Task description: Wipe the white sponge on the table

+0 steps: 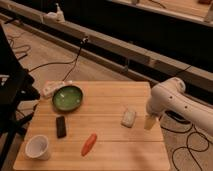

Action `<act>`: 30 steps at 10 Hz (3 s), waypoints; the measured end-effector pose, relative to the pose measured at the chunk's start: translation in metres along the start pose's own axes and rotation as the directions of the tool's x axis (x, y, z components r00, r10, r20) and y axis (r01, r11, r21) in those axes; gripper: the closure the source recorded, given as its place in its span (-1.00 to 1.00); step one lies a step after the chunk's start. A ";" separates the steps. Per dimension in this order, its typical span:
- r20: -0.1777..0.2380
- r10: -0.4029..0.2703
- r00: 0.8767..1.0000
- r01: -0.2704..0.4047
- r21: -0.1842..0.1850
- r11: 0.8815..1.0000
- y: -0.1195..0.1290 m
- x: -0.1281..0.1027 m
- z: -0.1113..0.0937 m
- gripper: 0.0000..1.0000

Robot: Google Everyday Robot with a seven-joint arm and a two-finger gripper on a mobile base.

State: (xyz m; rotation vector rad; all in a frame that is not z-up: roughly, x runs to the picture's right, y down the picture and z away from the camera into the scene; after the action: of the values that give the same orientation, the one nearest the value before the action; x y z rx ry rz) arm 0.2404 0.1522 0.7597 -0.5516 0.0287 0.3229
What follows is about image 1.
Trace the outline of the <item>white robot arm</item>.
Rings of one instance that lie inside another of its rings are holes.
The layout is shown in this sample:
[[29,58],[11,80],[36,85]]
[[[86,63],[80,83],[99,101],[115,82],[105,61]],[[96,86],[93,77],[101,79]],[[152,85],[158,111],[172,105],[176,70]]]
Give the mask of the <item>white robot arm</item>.
[[153,127],[149,120],[160,117],[163,111],[170,110],[213,136],[213,108],[186,97],[185,90],[185,83],[178,77],[156,84],[151,89],[151,96],[146,103],[148,116],[145,129],[150,130]]

